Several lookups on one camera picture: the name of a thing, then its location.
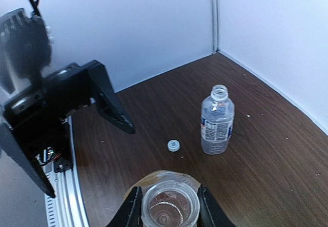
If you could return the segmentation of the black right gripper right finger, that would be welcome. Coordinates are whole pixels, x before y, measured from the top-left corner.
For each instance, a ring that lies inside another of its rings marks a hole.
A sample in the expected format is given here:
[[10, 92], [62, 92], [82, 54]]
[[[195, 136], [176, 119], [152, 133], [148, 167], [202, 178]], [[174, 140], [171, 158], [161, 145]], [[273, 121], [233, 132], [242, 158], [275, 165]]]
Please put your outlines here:
[[216, 201], [210, 190], [200, 185], [197, 196], [200, 203], [197, 226], [201, 227], [235, 227], [236, 225], [228, 218], [221, 206]]

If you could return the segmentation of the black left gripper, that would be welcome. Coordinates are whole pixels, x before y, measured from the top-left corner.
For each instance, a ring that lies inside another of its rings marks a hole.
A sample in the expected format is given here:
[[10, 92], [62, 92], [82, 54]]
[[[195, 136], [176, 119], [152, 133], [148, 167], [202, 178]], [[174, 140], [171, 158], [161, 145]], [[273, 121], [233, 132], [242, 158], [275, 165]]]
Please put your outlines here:
[[96, 60], [82, 66], [69, 64], [46, 77], [40, 87], [29, 87], [5, 103], [1, 149], [51, 198], [56, 197], [53, 186], [36, 158], [28, 156], [16, 139], [64, 136], [62, 120], [89, 106], [92, 98], [103, 119], [127, 134], [135, 133], [135, 125], [116, 97], [105, 65]]

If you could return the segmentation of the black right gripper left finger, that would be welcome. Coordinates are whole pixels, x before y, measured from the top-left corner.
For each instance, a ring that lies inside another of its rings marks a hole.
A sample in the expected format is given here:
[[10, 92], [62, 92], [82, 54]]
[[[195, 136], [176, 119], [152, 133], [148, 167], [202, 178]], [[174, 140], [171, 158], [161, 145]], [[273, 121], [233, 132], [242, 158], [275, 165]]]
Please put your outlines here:
[[133, 187], [122, 205], [106, 227], [140, 227], [143, 226], [141, 219], [142, 205], [141, 187]]

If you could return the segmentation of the amber tea bottle red label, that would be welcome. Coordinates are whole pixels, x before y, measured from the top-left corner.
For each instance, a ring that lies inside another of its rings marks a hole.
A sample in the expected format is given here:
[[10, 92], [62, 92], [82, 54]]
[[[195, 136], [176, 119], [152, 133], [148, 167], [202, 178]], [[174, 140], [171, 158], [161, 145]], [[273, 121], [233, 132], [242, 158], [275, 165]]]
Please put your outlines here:
[[200, 182], [194, 177], [173, 171], [154, 171], [132, 185], [141, 187], [141, 221], [143, 226], [197, 226]]

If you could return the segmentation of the white water bottle cap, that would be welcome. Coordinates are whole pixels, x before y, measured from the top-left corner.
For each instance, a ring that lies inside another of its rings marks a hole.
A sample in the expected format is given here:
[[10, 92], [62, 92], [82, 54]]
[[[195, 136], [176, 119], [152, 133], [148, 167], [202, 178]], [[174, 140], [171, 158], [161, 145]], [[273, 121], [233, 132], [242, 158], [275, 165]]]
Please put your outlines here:
[[170, 152], [177, 152], [180, 149], [180, 142], [176, 139], [172, 139], [167, 143], [167, 147]]

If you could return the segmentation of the clear plastic water bottle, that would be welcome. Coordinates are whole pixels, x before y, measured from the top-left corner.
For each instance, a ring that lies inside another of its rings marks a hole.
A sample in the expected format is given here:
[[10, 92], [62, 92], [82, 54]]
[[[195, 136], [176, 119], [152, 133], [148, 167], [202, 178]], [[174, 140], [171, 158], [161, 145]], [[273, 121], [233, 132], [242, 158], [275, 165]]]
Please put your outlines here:
[[204, 153], [225, 152], [233, 132], [235, 105], [224, 85], [215, 85], [201, 104], [200, 134]]

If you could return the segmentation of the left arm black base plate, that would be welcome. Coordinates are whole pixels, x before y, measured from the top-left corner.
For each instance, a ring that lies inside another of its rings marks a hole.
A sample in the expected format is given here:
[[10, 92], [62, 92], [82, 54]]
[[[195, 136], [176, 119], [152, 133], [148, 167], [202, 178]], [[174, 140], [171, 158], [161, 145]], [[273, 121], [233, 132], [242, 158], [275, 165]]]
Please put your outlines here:
[[73, 168], [70, 135], [70, 125], [66, 121], [62, 124], [61, 133], [54, 149], [56, 152], [54, 158], [55, 173], [62, 173]]

